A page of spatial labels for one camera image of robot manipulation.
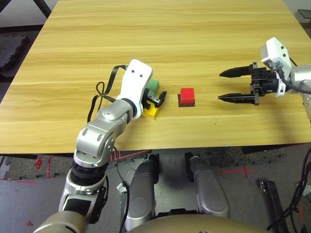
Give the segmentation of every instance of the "wooden table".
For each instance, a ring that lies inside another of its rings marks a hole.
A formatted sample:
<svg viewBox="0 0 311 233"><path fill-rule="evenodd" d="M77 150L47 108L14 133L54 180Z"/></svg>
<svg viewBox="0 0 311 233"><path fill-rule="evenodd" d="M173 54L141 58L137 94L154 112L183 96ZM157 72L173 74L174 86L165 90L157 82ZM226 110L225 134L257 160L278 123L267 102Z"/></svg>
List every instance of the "wooden table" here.
<svg viewBox="0 0 311 233"><path fill-rule="evenodd" d="M219 73L260 61L273 36L310 63L310 39L281 0L60 0L0 105L0 153L73 152L95 84L133 58L168 95L155 121L127 126L120 150L309 142L299 95L270 94L260 106L217 99L249 93L250 77ZM181 87L194 88L195 107L178 108Z"/></svg>

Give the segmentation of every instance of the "red block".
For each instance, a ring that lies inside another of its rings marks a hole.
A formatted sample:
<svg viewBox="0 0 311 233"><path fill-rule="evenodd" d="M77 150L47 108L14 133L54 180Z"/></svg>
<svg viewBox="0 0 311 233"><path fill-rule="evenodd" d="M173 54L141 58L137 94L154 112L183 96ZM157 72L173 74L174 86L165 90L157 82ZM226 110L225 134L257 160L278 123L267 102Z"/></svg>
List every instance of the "red block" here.
<svg viewBox="0 0 311 233"><path fill-rule="evenodd" d="M194 90L193 88L180 89L180 104L193 105L194 104Z"/></svg>

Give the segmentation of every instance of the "black cable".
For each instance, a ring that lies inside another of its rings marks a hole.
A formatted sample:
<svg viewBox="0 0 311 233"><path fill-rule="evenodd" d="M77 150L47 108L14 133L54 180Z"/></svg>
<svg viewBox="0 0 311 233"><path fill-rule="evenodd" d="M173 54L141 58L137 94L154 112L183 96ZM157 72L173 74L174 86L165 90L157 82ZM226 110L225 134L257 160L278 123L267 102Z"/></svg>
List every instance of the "black cable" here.
<svg viewBox="0 0 311 233"><path fill-rule="evenodd" d="M291 216L293 211L297 211L297 205L299 204L302 195L303 195L303 191L306 188L307 185L307 181L308 181L308 175L309 172L311 171L311 162L307 163L307 160L309 158L309 155L311 154L311 148L309 148L309 150L307 151L307 154L304 158L303 161L303 166L302 166L302 172L301 172L301 179L295 189L292 201L289 205L289 207L287 207L283 213L281 214L280 218L276 221L274 221L273 223L271 223L268 227L267 230L270 230L271 228L273 228L276 224L278 224L280 221L286 219L288 216Z"/></svg>
<svg viewBox="0 0 311 233"><path fill-rule="evenodd" d="M108 176L106 175L106 183L107 183L107 190L106 190L106 196L104 198L104 205L103 207L106 205L106 202L108 201L108 193L109 193L109 179Z"/></svg>
<svg viewBox="0 0 311 233"><path fill-rule="evenodd" d="M119 151L117 150L117 148L116 147L113 147L113 148L114 148L115 152L119 155ZM120 176L120 179L122 181L123 186L126 188L126 194L127 194L125 213L124 213L123 219L122 219L121 224L120 224L120 229L119 229L119 233L122 233L122 230L123 230L123 227L124 227L124 224L126 221L127 213L128 213L129 203L130 203L130 188L129 188L129 185L127 184L127 182L123 179L123 177L121 176L121 174L119 172L119 157L117 159L117 172L118 172L118 175Z"/></svg>
<svg viewBox="0 0 311 233"><path fill-rule="evenodd" d="M298 233L297 228L295 226L295 222L294 222L294 218L293 218L293 213L292 212L291 212L290 216L291 216L291 223L292 223L292 226L293 226L293 230L294 230L295 233Z"/></svg>
<svg viewBox="0 0 311 233"><path fill-rule="evenodd" d="M290 61L295 65L295 67L297 66L297 63L290 57Z"/></svg>
<svg viewBox="0 0 311 233"><path fill-rule="evenodd" d="M109 81L108 81L108 85L106 87L106 90L105 90L105 83L104 82L98 82L96 84L96 91L97 91L98 95L95 95L93 97L93 99L92 99L91 107L90 107L90 110L89 110L88 115L87 115L87 122L88 123L91 121L91 117L92 117L92 114L93 114L93 111L94 111L94 108L95 108L96 100L99 97L101 98L101 101L99 103L97 111L99 111L100 108L101 108L101 105L102 105L102 102L103 102L103 98L105 98L106 100L108 100L110 102L115 101L115 99L112 98L112 97L109 97L108 94L109 94L109 92L111 90L112 84L113 84L113 82L115 80L115 77L116 77L116 74L117 74L119 68L127 69L127 66L126 65L120 65L120 66L113 67L113 69L111 71L111 74L110 74L110 77L109 77ZM103 88L100 91L99 90L99 85L101 85L101 84L103 85Z"/></svg>
<svg viewBox="0 0 311 233"><path fill-rule="evenodd" d="M300 93L304 93L304 94L308 94L308 95L311 95L311 91L307 91L307 90L303 90L303 89L300 89L299 87L296 87L294 85L292 85L290 82L286 81L285 78L284 78L284 72L282 70L282 68L279 68L276 70L276 72L278 73L278 75L280 76L280 79L285 83L285 85L287 85L289 88L295 90L295 91L298 91Z"/></svg>
<svg viewBox="0 0 311 233"><path fill-rule="evenodd" d="M308 199L308 201L311 203L311 200L310 200L310 198L308 198L308 195L306 195L306 198Z"/></svg>

